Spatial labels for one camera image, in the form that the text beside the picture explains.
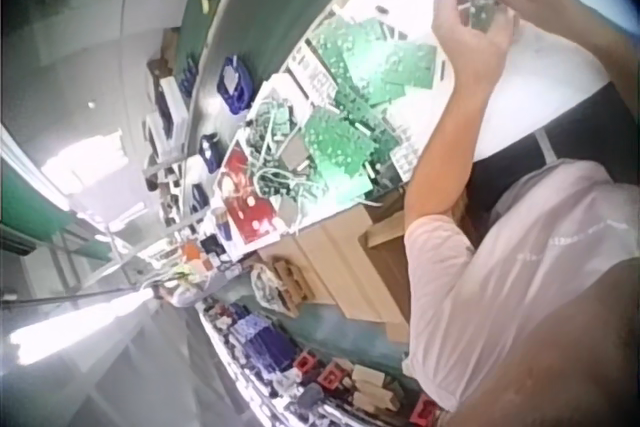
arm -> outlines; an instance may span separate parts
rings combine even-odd
[[[583,38],[570,39],[591,52],[609,74],[638,121],[638,50],[630,37],[599,13],[586,8]]]
[[[638,50],[615,24],[580,0],[500,0],[524,20],[591,52],[638,118]]]
[[[454,70],[455,87],[405,196],[405,227],[450,211],[471,174],[489,97],[504,70],[514,18],[499,11],[489,31],[462,25],[457,0],[435,0],[433,32]]]

red box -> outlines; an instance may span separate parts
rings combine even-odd
[[[420,395],[420,400],[413,409],[409,422],[422,427],[430,427],[435,420],[436,412],[438,411],[438,404],[431,400],[426,395]]]

fluorescent light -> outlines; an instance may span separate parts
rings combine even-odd
[[[9,336],[10,342],[20,347],[18,363],[33,364],[73,345],[151,297],[152,290],[145,289],[18,329]]]

orange object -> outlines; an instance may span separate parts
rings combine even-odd
[[[185,242],[182,246],[182,254],[187,262],[200,259],[200,249],[195,242]]]
[[[426,395],[420,395],[420,400],[416,404],[409,422],[422,427],[431,427],[438,410],[438,404]]]

white component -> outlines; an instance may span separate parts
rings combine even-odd
[[[295,48],[287,67],[316,105],[333,105],[338,86],[304,41]]]
[[[169,159],[173,159],[182,153],[182,145],[174,145],[171,140],[167,139],[162,130],[162,119],[158,112],[153,112],[147,115],[145,119],[146,123],[146,138],[151,141],[153,139],[153,145],[155,145],[154,154],[158,158],[158,162],[164,162]]]
[[[189,111],[184,103],[184,98],[178,88],[175,77],[160,79],[160,86],[167,99],[171,119],[173,120],[173,135],[168,139],[172,146],[180,146],[187,140],[187,127],[189,125]]]

